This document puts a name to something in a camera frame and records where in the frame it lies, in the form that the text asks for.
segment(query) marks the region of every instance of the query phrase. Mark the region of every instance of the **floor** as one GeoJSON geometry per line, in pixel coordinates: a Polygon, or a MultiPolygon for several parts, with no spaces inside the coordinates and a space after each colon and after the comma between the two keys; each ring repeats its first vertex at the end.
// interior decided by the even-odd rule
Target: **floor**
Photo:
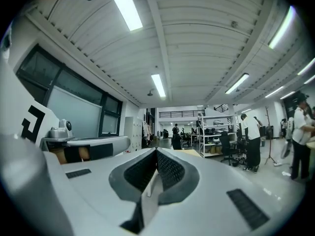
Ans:
{"type": "MultiPolygon", "coordinates": [[[[248,178],[252,183],[256,184],[259,188],[262,188],[268,195],[270,195],[276,202],[279,203],[280,207],[285,207],[286,204],[291,202],[299,201],[303,198],[305,192],[305,182],[298,178],[292,181],[290,173],[290,164],[292,162],[293,153],[291,153],[287,158],[283,160],[283,165],[275,167],[271,159],[267,160],[269,156],[269,144],[270,141],[267,140],[264,147],[260,147],[261,162],[259,165],[259,170],[257,174],[252,172],[244,172],[243,165],[238,167],[233,167],[240,174],[248,178]]],[[[271,156],[277,161],[280,159],[280,153],[284,145],[284,139],[272,140],[271,156]]],[[[161,148],[172,148],[171,139],[161,139],[157,143],[152,143],[151,147],[161,147],[161,148]]],[[[193,145],[192,147],[184,146],[184,149],[194,149],[199,151],[199,145],[193,145]]],[[[212,156],[207,157],[204,160],[217,160],[220,161],[223,156],[212,156]]],[[[312,153],[311,156],[311,172],[314,172],[315,156],[312,153]]],[[[143,195],[143,215],[145,225],[153,218],[155,212],[158,209],[157,202],[158,196],[163,191],[162,182],[158,176],[153,184],[154,188],[152,191],[152,196],[147,197],[143,195]]]]}

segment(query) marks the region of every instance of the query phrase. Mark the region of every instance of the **black pants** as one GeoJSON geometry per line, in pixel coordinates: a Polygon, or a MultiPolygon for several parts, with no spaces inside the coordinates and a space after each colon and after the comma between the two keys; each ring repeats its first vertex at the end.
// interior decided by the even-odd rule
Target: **black pants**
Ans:
{"type": "Polygon", "coordinates": [[[282,135],[283,135],[283,138],[286,137],[286,128],[283,128],[283,129],[282,129],[282,135]]]}
{"type": "Polygon", "coordinates": [[[260,137],[249,140],[247,145],[247,167],[252,168],[260,164],[260,137]]]}
{"type": "Polygon", "coordinates": [[[294,154],[293,154],[291,178],[295,179],[298,177],[300,161],[301,161],[301,178],[306,178],[309,176],[311,149],[309,149],[306,145],[300,145],[294,140],[292,143],[293,143],[294,154]]]}

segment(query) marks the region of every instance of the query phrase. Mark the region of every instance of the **black mesh grille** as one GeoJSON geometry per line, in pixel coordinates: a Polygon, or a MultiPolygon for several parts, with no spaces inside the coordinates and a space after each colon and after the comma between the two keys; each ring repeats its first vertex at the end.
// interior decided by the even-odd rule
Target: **black mesh grille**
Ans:
{"type": "Polygon", "coordinates": [[[126,181],[143,192],[156,170],[156,157],[155,153],[151,153],[128,168],[124,173],[126,181]]]}
{"type": "Polygon", "coordinates": [[[83,170],[79,170],[79,171],[68,172],[68,173],[66,173],[66,176],[68,178],[74,178],[74,177],[83,176],[83,175],[88,174],[88,173],[91,173],[91,171],[89,169],[83,169],[83,170]]]}
{"type": "Polygon", "coordinates": [[[180,182],[185,175],[185,169],[182,165],[161,152],[157,152],[157,167],[162,178],[164,191],[180,182]]]}
{"type": "Polygon", "coordinates": [[[228,191],[227,195],[253,230],[269,220],[263,211],[242,190],[228,191]]]}

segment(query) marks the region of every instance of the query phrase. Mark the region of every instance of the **window frame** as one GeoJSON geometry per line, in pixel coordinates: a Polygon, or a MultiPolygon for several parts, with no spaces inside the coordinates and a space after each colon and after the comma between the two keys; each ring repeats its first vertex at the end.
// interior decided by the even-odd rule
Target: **window frame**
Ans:
{"type": "Polygon", "coordinates": [[[109,93],[103,91],[102,89],[100,89],[99,87],[97,87],[96,85],[91,83],[90,81],[88,81],[85,78],[83,78],[81,75],[77,74],[75,71],[71,70],[69,67],[66,66],[65,63],[62,63],[61,61],[56,59],[54,56],[52,56],[49,52],[47,52],[45,49],[40,47],[39,44],[35,45],[30,50],[30,52],[27,54],[25,59],[22,61],[19,69],[17,70],[16,76],[18,78],[21,78],[23,80],[28,81],[31,84],[34,84],[35,86],[37,86],[39,88],[46,89],[47,91],[46,91],[45,98],[44,98],[44,101],[43,101],[42,105],[47,107],[47,104],[48,104],[51,92],[52,92],[54,86],[57,86],[56,85],[57,84],[57,79],[60,76],[60,74],[62,73],[62,71],[65,71],[65,72],[69,73],[74,78],[80,80],[84,84],[86,84],[86,85],[90,86],[91,88],[95,89],[96,91],[99,91],[100,93],[102,93],[102,98],[101,98],[101,101],[100,101],[100,106],[102,107],[102,111],[101,111],[101,116],[100,116],[99,124],[98,124],[98,136],[99,137],[119,136],[120,120],[121,120],[121,113],[122,113],[123,102],[118,100],[118,99],[116,99],[115,97],[111,96],[109,93]],[[57,72],[55,78],[52,80],[52,82],[51,82],[51,84],[49,86],[45,86],[45,85],[41,84],[40,82],[35,81],[31,76],[28,76],[27,73],[23,70],[23,68],[26,67],[26,65],[30,62],[30,60],[32,59],[32,57],[36,53],[40,53],[45,58],[47,58],[50,62],[54,63],[57,67],[59,67],[59,71],[57,72]],[[117,113],[114,113],[112,111],[109,111],[109,110],[105,109],[105,104],[106,104],[106,99],[107,98],[111,98],[111,99],[113,99],[113,100],[118,102],[117,113]],[[118,118],[118,120],[117,120],[117,130],[116,130],[117,132],[115,134],[102,134],[103,120],[104,120],[104,115],[105,114],[118,118]]]}

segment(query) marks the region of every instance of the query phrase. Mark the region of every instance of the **window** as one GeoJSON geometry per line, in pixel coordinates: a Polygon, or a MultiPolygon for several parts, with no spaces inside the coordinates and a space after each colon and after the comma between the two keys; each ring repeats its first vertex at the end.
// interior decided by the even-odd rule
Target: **window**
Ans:
{"type": "Polygon", "coordinates": [[[119,135],[122,102],[38,45],[30,51],[16,75],[38,103],[53,110],[58,118],[72,122],[76,137],[119,135]]]}

